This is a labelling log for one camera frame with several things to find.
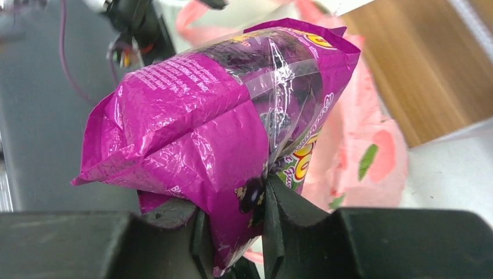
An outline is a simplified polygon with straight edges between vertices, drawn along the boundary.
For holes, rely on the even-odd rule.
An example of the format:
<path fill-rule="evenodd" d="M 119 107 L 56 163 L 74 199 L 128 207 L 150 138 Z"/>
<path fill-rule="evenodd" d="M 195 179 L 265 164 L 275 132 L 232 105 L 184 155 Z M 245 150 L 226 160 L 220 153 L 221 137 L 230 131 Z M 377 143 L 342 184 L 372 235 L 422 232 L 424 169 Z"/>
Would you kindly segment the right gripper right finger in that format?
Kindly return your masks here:
<path fill-rule="evenodd" d="M 265 277 L 334 278 L 332 225 L 327 212 L 269 174 L 262 235 Z"/>

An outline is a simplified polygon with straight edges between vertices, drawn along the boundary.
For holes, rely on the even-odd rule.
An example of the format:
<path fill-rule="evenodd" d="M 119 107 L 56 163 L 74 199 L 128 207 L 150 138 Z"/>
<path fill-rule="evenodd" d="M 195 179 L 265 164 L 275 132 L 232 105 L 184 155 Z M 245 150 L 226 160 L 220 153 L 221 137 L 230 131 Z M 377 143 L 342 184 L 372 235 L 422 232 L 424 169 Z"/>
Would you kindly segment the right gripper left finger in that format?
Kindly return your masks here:
<path fill-rule="evenodd" d="M 208 216 L 173 198 L 142 215 L 139 278 L 213 278 Z"/>

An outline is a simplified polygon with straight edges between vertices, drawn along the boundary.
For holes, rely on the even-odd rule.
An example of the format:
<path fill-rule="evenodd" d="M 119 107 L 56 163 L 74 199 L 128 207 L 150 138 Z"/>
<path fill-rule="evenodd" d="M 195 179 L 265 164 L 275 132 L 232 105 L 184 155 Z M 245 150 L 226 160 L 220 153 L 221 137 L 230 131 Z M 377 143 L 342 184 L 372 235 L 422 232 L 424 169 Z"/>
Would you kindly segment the pink plastic grocery bag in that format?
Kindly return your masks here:
<path fill-rule="evenodd" d="M 381 112 L 364 38 L 337 34 L 338 19 L 297 4 L 302 21 L 263 23 L 195 54 L 248 96 L 180 139 L 191 170 L 169 187 L 210 214 L 222 263 L 259 234 L 269 171 L 326 211 L 401 200 L 406 146 Z"/>

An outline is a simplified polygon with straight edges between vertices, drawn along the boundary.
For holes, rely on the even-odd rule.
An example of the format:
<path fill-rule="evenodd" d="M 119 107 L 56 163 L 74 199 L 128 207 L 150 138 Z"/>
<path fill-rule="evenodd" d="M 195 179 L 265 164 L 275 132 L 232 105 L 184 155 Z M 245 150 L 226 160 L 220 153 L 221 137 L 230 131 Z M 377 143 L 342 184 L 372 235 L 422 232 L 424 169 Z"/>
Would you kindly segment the purple snack packet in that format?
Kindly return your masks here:
<path fill-rule="evenodd" d="M 126 74 L 89 114 L 72 184 L 134 188 L 142 212 L 191 201 L 224 272 L 262 231 L 268 172 L 315 145 L 350 81 L 344 31 L 275 20 Z"/>

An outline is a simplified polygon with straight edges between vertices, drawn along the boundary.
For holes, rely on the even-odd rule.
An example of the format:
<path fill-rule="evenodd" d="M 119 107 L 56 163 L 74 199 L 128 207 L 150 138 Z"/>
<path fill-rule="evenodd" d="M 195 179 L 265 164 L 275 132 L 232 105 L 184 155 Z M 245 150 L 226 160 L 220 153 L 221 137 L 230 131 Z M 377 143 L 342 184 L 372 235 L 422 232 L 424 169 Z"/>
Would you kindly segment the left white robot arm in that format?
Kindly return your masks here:
<path fill-rule="evenodd" d="M 127 68 L 165 60 L 176 54 L 164 15 L 157 1 L 85 1 L 94 12 L 105 16 L 119 36 L 109 47 L 109 60 Z"/>

